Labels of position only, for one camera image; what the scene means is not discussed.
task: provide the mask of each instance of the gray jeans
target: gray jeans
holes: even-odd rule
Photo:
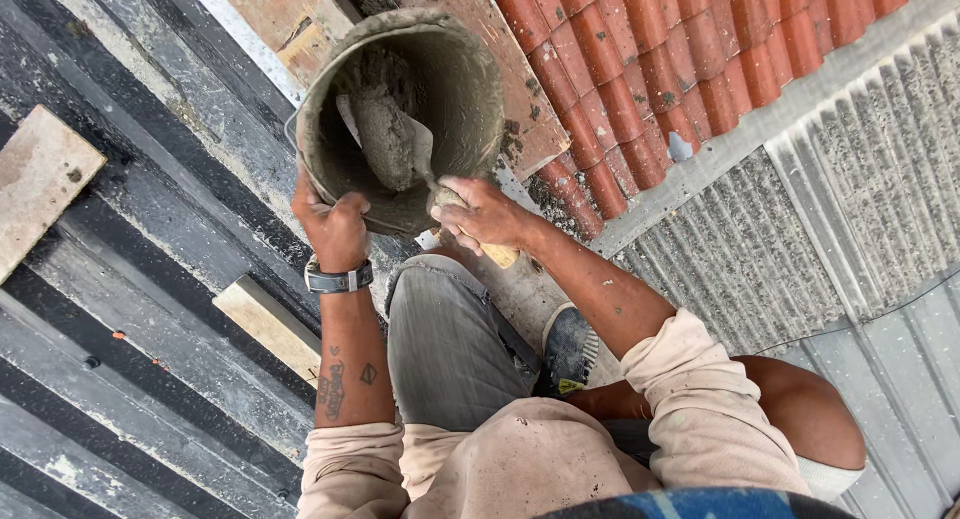
[[[503,322],[480,281],[441,255],[407,260],[390,285],[387,362],[405,423],[471,431],[530,397],[501,341]],[[656,450],[650,420],[601,420],[642,464]]]

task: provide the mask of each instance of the hand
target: hand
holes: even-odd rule
[[[457,237],[457,242],[483,255],[480,241],[525,250],[542,219],[524,209],[487,181],[443,176],[440,185],[460,195],[469,208],[432,206],[430,215]]]
[[[328,206],[320,200],[304,166],[297,167],[290,207],[313,245],[320,271],[345,273],[360,267],[370,254],[370,236],[362,217],[370,210],[370,202],[358,192],[349,192]]]

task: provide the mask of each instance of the wire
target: wire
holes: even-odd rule
[[[840,328],[840,329],[831,329],[830,331],[820,331],[820,332],[818,332],[818,333],[812,333],[812,334],[807,335],[807,336],[805,336],[805,337],[800,337],[799,339],[790,339],[789,341],[783,341],[783,342],[781,342],[781,343],[774,344],[774,346],[767,347],[767,348],[765,348],[765,349],[763,349],[763,350],[761,350],[761,351],[759,351],[759,352],[757,352],[757,353],[754,353],[753,355],[760,355],[760,354],[762,354],[762,353],[764,353],[764,352],[766,352],[766,351],[768,351],[768,350],[773,350],[774,348],[781,347],[781,346],[786,346],[786,345],[788,345],[788,344],[792,344],[792,343],[796,343],[796,342],[799,342],[799,341],[803,341],[803,340],[805,340],[805,339],[812,339],[813,337],[819,337],[820,335],[826,335],[826,334],[828,334],[828,333],[835,333],[835,332],[837,332],[837,331],[844,331],[844,330],[846,330],[846,329],[856,328],[857,326],[863,326],[863,325],[865,325],[865,324],[870,324],[870,322],[872,322],[872,321],[874,321],[874,320],[878,320],[878,319],[880,319],[880,318],[883,318],[884,316],[886,316],[886,315],[888,315],[888,314],[890,314],[890,313],[892,313],[892,312],[897,312],[898,310],[906,307],[906,305],[908,305],[908,304],[912,304],[912,303],[916,302],[918,299],[920,299],[920,298],[922,298],[923,296],[929,294],[934,288],[937,288],[938,286],[942,285],[943,283],[947,282],[948,280],[953,279],[953,278],[954,278],[953,276],[955,276],[955,275],[958,274],[958,273],[960,273],[960,269],[958,269],[957,271],[955,271],[955,272],[949,274],[948,276],[944,277],[942,280],[940,280],[940,281],[937,282],[936,284],[930,286],[930,288],[928,288],[927,290],[925,290],[924,292],[922,292],[922,293],[919,294],[918,296],[915,296],[915,297],[913,297],[913,298],[910,298],[909,301],[904,302],[903,304],[900,304],[900,305],[897,305],[896,307],[891,308],[890,310],[884,312],[884,313],[881,314],[880,316],[875,316],[875,317],[869,318],[869,319],[864,320],[863,322],[861,322],[861,323],[859,323],[859,324],[850,324],[849,326],[845,326],[845,327]]]

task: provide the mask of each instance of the watch strap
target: watch strap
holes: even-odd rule
[[[373,266],[369,260],[365,260],[357,269],[345,273],[322,273],[317,265],[317,256],[314,255],[303,270],[303,279],[310,292],[320,294],[354,292],[374,282]]]

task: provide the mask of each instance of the man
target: man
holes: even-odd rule
[[[360,268],[369,204],[350,193],[324,206],[300,177],[293,209],[320,271]],[[486,181],[439,182],[469,208],[435,206],[431,215],[477,255],[481,240],[535,258],[626,380],[565,402],[530,397],[486,290],[449,250],[403,266],[388,297],[386,342],[367,288],[321,294],[325,349],[300,517],[530,517],[710,485],[812,488],[832,498],[857,478],[862,437],[821,378],[772,359],[728,359],[692,313]],[[568,327],[554,320],[548,328],[563,340]],[[395,406],[404,424],[395,423]],[[614,418],[642,428],[612,436],[597,420]],[[642,418],[652,422],[638,426]],[[638,441],[656,451],[644,455]],[[635,457],[649,458],[649,469]]]

